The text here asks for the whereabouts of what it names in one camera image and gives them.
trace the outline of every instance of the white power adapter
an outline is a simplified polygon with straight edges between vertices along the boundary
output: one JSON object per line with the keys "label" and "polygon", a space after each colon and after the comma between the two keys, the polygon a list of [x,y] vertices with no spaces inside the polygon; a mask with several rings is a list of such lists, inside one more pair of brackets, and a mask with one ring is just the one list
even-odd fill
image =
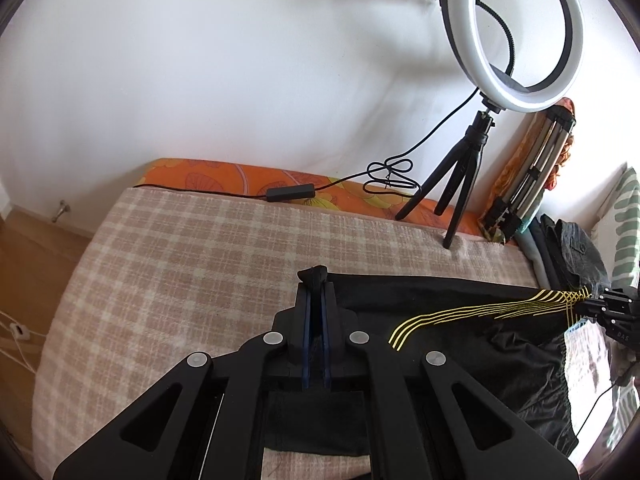
{"label": "white power adapter", "polygon": [[31,334],[26,325],[19,323],[9,323],[9,330],[17,340],[28,341],[31,338]]}

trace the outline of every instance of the plaid blanket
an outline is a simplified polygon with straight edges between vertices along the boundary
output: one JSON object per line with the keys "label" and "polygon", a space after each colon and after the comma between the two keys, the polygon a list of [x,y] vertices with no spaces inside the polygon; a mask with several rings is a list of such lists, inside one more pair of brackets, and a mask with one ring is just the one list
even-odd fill
{"label": "plaid blanket", "polygon": [[[38,473],[58,464],[190,352],[235,351],[293,306],[296,272],[536,286],[515,247],[383,219],[256,200],[127,189],[82,257],[36,375]],[[368,457],[265,450],[263,478],[348,479]]]}

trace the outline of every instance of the black tripod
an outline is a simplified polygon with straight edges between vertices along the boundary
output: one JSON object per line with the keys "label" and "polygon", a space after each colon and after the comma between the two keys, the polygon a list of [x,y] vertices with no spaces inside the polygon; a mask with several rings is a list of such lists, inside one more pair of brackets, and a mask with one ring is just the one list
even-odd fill
{"label": "black tripod", "polygon": [[411,200],[398,212],[396,220],[402,220],[407,216],[420,203],[420,200],[427,196],[427,193],[449,173],[449,170],[455,164],[456,167],[451,173],[447,187],[442,192],[438,205],[433,211],[438,216],[442,215],[460,187],[460,183],[462,183],[460,196],[442,243],[444,248],[449,249],[453,235],[456,234],[460,224],[462,213],[465,211],[466,204],[469,201],[471,190],[476,182],[480,163],[482,162],[482,149],[486,144],[489,129],[492,126],[495,126],[495,123],[491,115],[489,115],[489,110],[478,112],[473,124],[466,129],[465,136],[447,153],[447,156],[431,173],[430,177],[425,180],[424,184],[420,186],[420,189],[412,196]]}

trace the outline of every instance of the round metal pin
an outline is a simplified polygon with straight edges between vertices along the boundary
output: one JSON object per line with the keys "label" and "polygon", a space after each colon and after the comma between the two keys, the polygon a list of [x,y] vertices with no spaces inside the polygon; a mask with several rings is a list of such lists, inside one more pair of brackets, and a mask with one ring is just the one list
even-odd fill
{"label": "round metal pin", "polygon": [[199,368],[207,363],[207,355],[202,352],[194,352],[187,357],[187,364],[193,368]]}
{"label": "round metal pin", "polygon": [[267,332],[262,338],[267,345],[279,345],[283,339],[280,332]]}
{"label": "round metal pin", "polygon": [[427,354],[427,362],[433,366],[442,366],[447,362],[447,358],[442,352],[433,350]]}
{"label": "round metal pin", "polygon": [[349,341],[356,343],[356,345],[364,345],[364,343],[369,341],[369,334],[362,330],[356,330],[356,332],[349,334]]}

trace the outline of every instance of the tripod leg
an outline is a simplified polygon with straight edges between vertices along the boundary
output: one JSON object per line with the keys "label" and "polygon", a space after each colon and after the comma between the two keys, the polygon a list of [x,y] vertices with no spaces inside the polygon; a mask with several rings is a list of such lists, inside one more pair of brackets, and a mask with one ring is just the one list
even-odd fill
{"label": "tripod leg", "polygon": [[458,203],[456,204],[456,208],[453,211],[453,216],[451,217],[451,222],[449,223],[449,228],[447,229],[447,234],[445,235],[444,241],[442,243],[442,246],[445,249],[449,249],[451,247],[451,241],[453,240],[453,236],[458,230],[458,225],[460,224],[460,220],[462,219],[462,213],[465,212],[466,204],[469,202],[469,196],[471,195],[471,190],[474,188],[474,184],[476,183],[476,177],[478,176],[478,170],[480,169],[481,162],[482,147],[480,148],[479,152],[474,151],[469,156],[469,162],[466,167],[465,181],[463,182],[462,188],[460,189]]}
{"label": "tripod leg", "polygon": [[460,139],[456,145],[449,150],[449,153],[447,153],[441,163],[438,164],[438,167],[433,170],[433,173],[430,174],[428,179],[424,181],[424,184],[420,186],[420,189],[415,192],[409,202],[404,204],[404,207],[396,215],[396,220],[402,220],[414,210],[414,208],[420,203],[420,200],[426,197],[427,193],[430,192],[447,173],[449,173],[451,167],[460,160],[467,148],[468,144],[465,139]]}
{"label": "tripod leg", "polygon": [[440,197],[440,200],[438,200],[438,204],[433,210],[434,214],[440,216],[442,213],[444,213],[444,210],[447,208],[447,206],[449,205],[449,202],[451,202],[451,199],[453,198],[453,196],[456,194],[456,191],[460,187],[460,183],[462,183],[462,179],[465,177],[466,167],[468,164],[469,164],[469,155],[468,153],[466,153],[458,161],[458,163],[456,164],[456,167],[453,169],[453,173],[451,173],[451,177],[449,178],[449,181],[447,182],[447,185],[444,191],[442,192],[442,196]]}

